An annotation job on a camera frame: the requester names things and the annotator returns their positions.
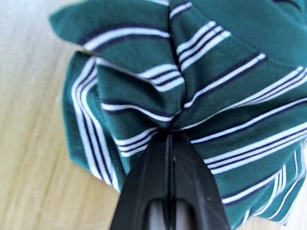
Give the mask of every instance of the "black clip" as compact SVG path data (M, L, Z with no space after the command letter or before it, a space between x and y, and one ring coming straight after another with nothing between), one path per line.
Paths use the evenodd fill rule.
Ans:
M210 170L182 134L157 134L126 178L110 230L230 230Z

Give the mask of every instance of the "wooden surface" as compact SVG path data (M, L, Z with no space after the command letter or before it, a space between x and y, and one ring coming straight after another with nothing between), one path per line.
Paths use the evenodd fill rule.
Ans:
M47 17L73 0L0 1L0 230L106 230L117 193L72 164L61 89L73 51ZM307 229L307 187L287 228L251 219L240 230Z

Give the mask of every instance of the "white stripe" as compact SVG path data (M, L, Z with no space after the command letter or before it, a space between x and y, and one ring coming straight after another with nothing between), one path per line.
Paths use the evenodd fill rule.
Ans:
M152 79L150 80L153 84L161 84L169 79L172 79L174 77L179 77L181 74L179 71L173 71L173 72L170 72L170 73L167 73L165 75L162 75L161 77L159 78L156 78L156 79Z
M280 171L278 175L278 188L277 188L277 194L279 194L282 191L282 185L283 185L283 177L282 177L282 171Z
M283 166L283 185L281 187L281 191L283 191L286 188L287 184L287 171L286 171L286 166Z
M148 145L144 145L144 146L139 147L138 149L135 149L135 150L133 150L133 151L130 151L130 152L121 152L120 154L121 154L121 156L123 156L123 157L130 157L130 156L132 156L133 154L136 154L136 153L138 153L138 152L140 152L140 151L145 150L145 149L147 148L147 146L148 146Z
M106 61L105 59L103 58L100 58L100 57L97 57L96 58L96 64L97 65L101 65L101 66L106 66L106 67L109 67L111 69L115 69L121 73L125 73L125 74L128 74L130 76L133 76L133 77L136 77L142 81L145 81L145 82L148 82L150 83L156 90L158 90L159 92L166 92L168 90L171 90L181 84L184 83L184 78L183 77L180 77L178 79L175 79L171 82L168 82L166 83L165 85L161 85L161 86L157 86L156 84L160 84L164 81L167 81L175 76L180 76L180 72L178 71L178 67L176 65L172 65L172 64L163 64L163 65L160 65L160 66L156 66L156 67L153 67L143 73L133 73L127 69L124 69L122 67L119 67L117 65L114 65L108 61ZM149 79L149 78L152 78L156 75L159 75L165 71L169 71L169 70L173 70L172 72L170 73L167 73L165 75L162 75L160 76L159 78L157 79Z
M194 52L196 52L204 43L212 39L218 32L222 31L223 28L221 26L215 27L212 31L210 31L206 36L204 36L192 49L188 49L186 52L182 53L179 56L179 62L182 62L186 57L190 56Z
M277 209L277 211L276 211L273 215L271 215L270 217L268 217L268 218L266 218L266 219L273 219L274 217L276 217L276 216L279 214L279 212L280 212L280 211L282 210L282 208L283 208L283 205L284 205L284 203L285 203L287 197L290 195L290 193L292 192L292 190L295 188L297 182L298 182L298 181L296 181L296 182L292 185L292 187L289 189L289 191L286 193L286 195L284 196L283 201L282 201L282 203L280 204L280 206L279 206L279 208Z
M249 153L246 153L246 154L243 154L241 156L237 156L237 157L233 157L229 160L225 160L221 163L223 164L226 164L228 163L228 165L226 166L221 166L220 168L217 168L217 169L212 169L211 170L211 173L212 174L219 174L219 173L223 173L223 172L226 172L226 171L229 171L229 170L232 170L232 169L235 169L235 168L238 168L240 166L243 166L245 164L248 164L248 163L251 163L251 162L254 162L254 161L257 161L261 158L264 158L272 153L275 153L279 150L282 150L284 149L285 147L288 147L296 142L298 142L299 140L301 140L304 136L307 135L307 131L305 130L304 132L300 132L296 135L293 135L287 139L284 139L282 141L279 141L275 144L271 144L265 148L261 148L259 150L255 150L255 151L252 151L252 152L249 152ZM233 162L235 160L240 160L240 159L243 159L243 158L246 158L245 160L241 160L241 161L238 161L238 162L234 162L234 163L230 163L230 162ZM213 168L214 165L216 165L216 167L218 167L218 165L220 165L221 163L216 163L216 164L212 164L209 166L209 168Z
M160 4L160 5L169 6L168 1L166 1L166 0L146 0L146 1L151 1L153 3L157 3L157 4Z
M132 104L105 104L105 103L101 103L101 107L104 110L107 110L107 111L120 111L120 110L126 110L126 109L135 109L135 110L138 110L141 113L151 117L152 119L157 120L157 121L161 121L161 122L170 122L175 117L175 115L173 115L171 117L157 115L157 114L151 113L151 112L149 112L149 111L147 111L143 108L140 108L140 107L138 107L136 105L132 105Z
M80 131L80 136L81 136L81 139L82 139L82 142L83 142L85 155L86 155L86 158L87 158L87 161L88 161L88 164L89 164L90 171L95 177L102 179L101 176L98 173L98 169L95 165L94 158L93 158L93 155L92 155L92 154L95 154L96 159L98 161L100 171L101 171L102 176L103 176L103 180L107 184L111 185L109 177L106 173L107 169L104 168L104 165L102 163L102 158L101 158L100 151L99 151L99 148L98 148L97 140L96 140L96 138L94 138L95 137L94 128L92 126L91 120L93 121L93 123L95 125L97 133L102 132L102 130L99 130L100 125L99 125L98 121L95 119L94 115L91 113L90 109L88 108L87 102L86 102L86 95L87 95L88 91L90 90L90 88L95 84L94 81L95 81L95 77L96 77L96 74L97 74L97 70L95 69L93 71L93 73L87 78L87 80L85 80L82 84L80 84L86 78L86 76L89 73L90 69L92 68L93 64L94 64L93 58L89 59L88 62L85 64L81 75L79 76L79 78L73 84L71 96L72 96L72 101L73 101L74 108L75 108L75 111L76 111L76 117L77 117L77 123L78 123L79 131ZM86 134L85 124L83 123L82 114L84 114L85 119L87 121L86 123L88 125L90 137L88 137L87 134ZM103 133L101 133L99 135L100 141L104 140L104 138L102 138L102 135L103 135ZM91 138L91 141L92 141L92 144L93 144L93 147L94 147L94 153L92 153L92 150L90 149L90 140L88 138ZM103 145L103 142L100 143L100 144L101 144L103 151L107 151L107 147ZM109 157L107 157L107 156L106 156L106 163L107 163L107 166L109 166L109 169L111 169L111 162L110 162Z
M215 134L212 134L212 135L207 136L207 137L203 137L203 138L200 138L200 139L192 140L191 143L192 144L202 143L202 142L206 142L208 140L211 140L213 138L219 138L219 137L225 136L227 134L235 133L238 130L241 130L241 129L244 129L244 128L248 127L248 126L251 126L254 123L257 123L257 122L259 122L259 121L261 121L261 120L263 120L263 119L265 119L265 118L267 118L269 116L272 116L273 114L279 113L279 112L281 112L283 110L286 110L286 109L288 109L288 108L290 108L292 106L295 106L296 104L302 103L302 102L307 102L307 98L304 98L304 99L301 99L301 100L298 100L298 101L286 104L286 105L281 106L281 107L279 107L277 109L273 109L273 110L271 110L271 111L269 111L267 113L264 113L264 114L262 114L262 115L260 115L258 117L255 117L255 118L251 119L250 121L248 121L248 122L246 122L246 123L244 123L242 125L239 125L239 126L236 126L236 127L230 128L230 129L226 129L226 130L224 130L222 132L215 133Z
M276 175L278 173L279 173L279 171L277 173L275 173L274 175L270 176L268 179L260 182L259 184L256 184L256 185L248 188L247 190L245 190L245 191L243 191L241 193L238 193L238 194L233 195L231 197L222 199L222 203L223 204L228 204L228 203L234 202L236 200L242 199L243 197L247 196L248 194L251 194L252 192L256 191L257 189L260 189L263 186L265 186L268 183L270 183L272 180L274 180L274 178L276 177Z
M196 34L188 41L180 44L177 49L176 52L177 54L181 53L183 50L190 48L191 46L193 46L197 40L207 31L209 31L211 28L213 28L216 25L216 22L214 21L210 21L207 24L205 24L201 29L199 29Z
M90 120L92 120L92 122L94 123L94 127L95 127L97 135L98 135L98 140L95 138L94 127L92 126L92 123L90 121L87 122L88 127L90 127L90 133L91 133L91 137L92 137L91 139L92 139L92 143L93 143L93 146L94 146L94 153L95 153L95 156L96 156L96 159L97 159L97 162L98 162L98 165L99 165L99 168L101 170L101 173L102 173L103 177L107 178L107 179L105 179L105 181L107 181L107 183L110 183L109 177L107 175L107 171L109 171L110 174L111 174L112 162L111 162L110 154L109 154L109 151L108 151L108 148L107 148L107 145L106 145L106 139L105 139L103 130L102 130L98 120L93 115L91 109L89 108L89 106L87 104L87 100L86 100L86 97L87 97L87 94L88 94L89 90L94 85L96 85L98 83L98 78L96 77L97 69L95 69L93 71L92 75L94 76L94 79L92 79L91 82L84 82L84 84L88 84L88 85L85 86L84 89L81 92L81 98L80 98L80 103L79 104L84 107L84 109L86 111L85 113L88 114ZM101 146L103 156L100 153L98 145ZM106 161L107 169L105 169L105 166L103 165L102 157Z
M97 47L119 37L124 37L128 35L155 35L160 37L169 38L169 33L163 32L152 28L119 28L111 31L104 32L103 34L94 37L90 41L86 42L83 47L87 50L94 50Z
M169 18L172 19L176 14L180 13L181 11L186 10L187 8L190 8L192 5L193 5L192 2L187 2L185 4L177 6L171 11Z
M288 74L287 76L285 76L284 78L282 78L282 79L280 79L279 81L275 82L274 84L272 84L272 85L266 87L265 89L259 91L258 93L254 94L254 95L252 95L252 96L250 96L250 97L248 97L248 98L246 98L246 99L244 99L244 100L242 100L242 101L240 101L240 102L237 102L237 103L235 103L235 104L233 104L233 105L230 105L230 106L228 106L228 107L226 107L226 108L224 108L224 109L222 109L222 110L220 110L220 111L218 111L218 112L216 112L216 113L210 115L209 117L207 117L207 118L205 118L205 119L203 119L203 120L201 120L201 121L199 121L199 122L197 122L197 123L195 123L195 124L192 124L192 125L189 125L189 126L182 127L182 128L180 128L180 129L178 129L178 130L175 130L175 131L185 130L185 129L189 129L189 128L193 128L193 127L195 127L195 126L198 126L198 125L200 125L201 123L203 123L203 122L209 120L209 119L212 118L213 116L216 116L217 114L220 114L220 113L222 113L222 112L224 112L224 111L226 111L226 110L230 110L230 109L233 109L233 108L239 108L239 107L241 107L241 106L247 106L247 105L256 104L256 103L254 103L256 98L258 98L258 97L260 97L260 96L261 96L261 98L265 98L265 97L267 96L267 93L268 93L270 90L272 90L274 87L276 87L277 85L280 85L280 87L278 88L278 89L280 90L281 87L283 88L284 82L287 81L287 80L289 80L291 77L295 76L295 75L299 72L299 70L302 70L302 67L297 68L296 70L292 71L290 74ZM292 82L293 82L293 81L296 81L297 78L300 78L301 76L302 76L302 74L300 74L298 77L296 77L294 80L292 80ZM286 93L286 92L288 92L288 91L294 89L295 87L297 87L297 86L299 86L299 85L305 83L306 80L307 80L307 78L303 78L301 81L297 82L297 83L294 84L293 86L288 87L288 88L284 89L283 91L280 91L280 93L276 93L276 94L272 95L271 97L267 98L266 100L258 101L257 104L258 104L258 103L265 102L265 101L268 101L268 100L271 100L271 99L273 99L273 98L275 98L275 97L277 97L277 96L280 96L280 95L282 95L283 93Z
M202 48L196 55L192 56L191 58L187 59L181 64L181 70L184 71L186 68L188 68L190 65L192 65L194 62L199 60L202 56L204 56L209 50L211 50L213 47L218 45L220 42L224 41L227 37L229 37L231 33L229 31L224 31L214 39L212 39L210 42L208 42L204 48Z
M298 176L298 164L297 164L297 152L294 152L294 163L295 163L295 176L294 179Z
M83 123L83 117L82 117L82 110L81 110L80 106L78 105L78 102L77 102L77 99L76 99L77 87L80 85L80 83L83 81L83 79L86 78L86 75L91 70L93 64L94 64L94 58L90 58L86 62L81 74L79 75L79 77L76 79L76 81L74 82L74 84L72 86L71 98L72 98L73 106L74 106L74 109L75 109L75 112L76 112L77 124L78 124L80 137L81 137L81 140L82 140L82 143L83 143L85 156L86 156L86 159L87 159L89 169L91 171L91 174L93 174L95 177L97 177L98 179L101 180L102 178L99 175L99 172L96 168L95 161L94 161L94 158L93 158L93 153L92 153L91 148L90 148L90 141L89 141L88 136L87 136L86 131L85 131L85 125Z
M252 105L252 104L260 104L260 103L263 103L263 102L266 102L268 100L271 100L275 97L278 97L292 89L295 89L297 88L298 86L304 84L305 82L307 81L307 76L306 76L306 70L301 73L300 75L298 75L296 78L292 79L291 81L289 81L288 83L284 84L284 85L281 85L278 89L275 89L274 91L268 93L267 95L264 95L263 97L261 98L258 98L256 99L255 101L252 101L250 103L246 103L246 104L243 104L243 105Z
M153 68L150 68L149 70L143 72L143 73L137 73L135 75L138 75L140 78L152 78L158 74L161 74L163 72L169 71L169 70L174 70L174 71L178 71L178 67L176 65L172 65L172 64L163 64L163 65L159 65L159 66L155 66Z
M244 216L243 221L242 221L242 224L244 224L248 220L249 213L250 213L250 209L246 211L245 216Z
M265 138L265 139L263 139L261 141L258 141L258 142L246 145L244 147L241 147L239 149L236 149L236 150L224 153L224 154L220 154L220 155L212 157L212 158L208 158L208 159L206 159L205 163L206 164L211 164L211 163L213 163L215 161L220 161L220 160L223 160L223 159L226 159L226 158L229 158L229 157L233 157L233 156L239 155L239 154L241 154L243 152L252 151L253 149L256 149L258 147L261 147L261 146L264 146L266 144L272 143L272 142L274 142L274 141L276 141L278 139L284 138L287 135L290 135L290 134L293 134L293 133L296 133L296 132L300 132L300 131L302 131L306 127L307 127L307 122L302 123L302 124L300 124L298 126L292 127L292 128L290 128L288 130L282 131L282 132L277 133L277 134L275 134L273 136Z
M138 146L141 146L141 145L143 145L143 144L145 144L145 143L148 143L150 140L151 140L151 138L155 135L155 134L157 134L158 133L158 131L156 131L156 132L154 132L154 133L152 133L151 135L149 135L147 138L145 138L144 140L142 140L142 141L140 141L140 142L137 142L137 143L135 143L135 144L132 144L132 145L129 145L129 146L119 146L118 147L118 149L120 150L120 151L122 151L122 152L128 152L128 151L130 151L130 150L132 150L132 149L135 149L136 147L138 147Z
M130 145L130 144L133 144L141 139L143 139L144 137L146 137L149 133L151 133L152 131L155 131L155 130L158 130L159 128L157 127L153 127L153 128L149 128L145 131L143 131L142 133L134 136L134 137L131 137L131 138L128 138L128 139L123 139L123 140L118 140L118 139L114 139L114 142L119 145L119 146L123 146L123 145Z
M252 66L256 65L259 61L261 61L262 59L265 58L264 54L259 54L257 57L255 57L254 59L252 59L251 61L249 61L248 63L244 64L243 66L237 68L236 70L228 73L227 75L225 75L224 77L220 78L219 80L211 83L210 85L206 86L205 88L203 88L202 90L198 91L193 99L187 103L184 104L184 108L189 108L193 105L193 103L195 102L195 100L201 96L202 94L206 93L207 91L225 83L226 81L232 79L233 77L235 77L236 75L238 75L239 73L245 71L248 68L251 68Z
M256 94L236 103L230 106L230 108L234 108L234 107L240 107L243 105L250 105L255 103L257 100L262 100L263 98L266 98L269 95L272 95L272 98L277 97L291 89L288 90L285 89L284 91L281 91L281 93L276 94L277 91L279 91L281 88L284 88L285 86L285 82L290 80L291 78L293 78L295 75L297 75L303 68L302 67L298 67L296 70L292 71L291 73L289 73L288 75L286 75L285 77L281 78L280 80L276 81L275 83L273 83L272 85L269 85L268 87L264 88L263 90L257 92Z
M169 91L181 84L184 83L184 79L183 78L177 78L165 85L161 85L161 86L155 86L154 87L159 91L159 92L166 92L166 91Z
M112 168L112 184L113 184L114 189L119 192L118 179L117 179L114 168Z
M254 213L254 216L259 216L259 215L263 214L269 208L269 206L273 203L273 200L275 199L276 194L277 194L277 187L278 187L278 176L275 177L274 187L273 187L272 195L271 195L269 201L267 202L266 205L261 207L259 209L259 211Z

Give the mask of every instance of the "gathered fabric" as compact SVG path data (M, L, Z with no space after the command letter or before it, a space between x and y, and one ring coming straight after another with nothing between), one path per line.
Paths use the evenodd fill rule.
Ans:
M120 192L154 135L182 132L233 229L251 216L286 224L306 176L305 8L87 0L53 14L55 33L84 49L62 97L71 159Z

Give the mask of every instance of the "light wood table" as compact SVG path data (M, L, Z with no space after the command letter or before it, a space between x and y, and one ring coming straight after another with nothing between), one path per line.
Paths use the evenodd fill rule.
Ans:
M48 15L73 0L0 1L0 230L106 230L117 193L68 158L61 90L78 47ZM287 230L307 229L307 187ZM251 219L241 230L280 230Z

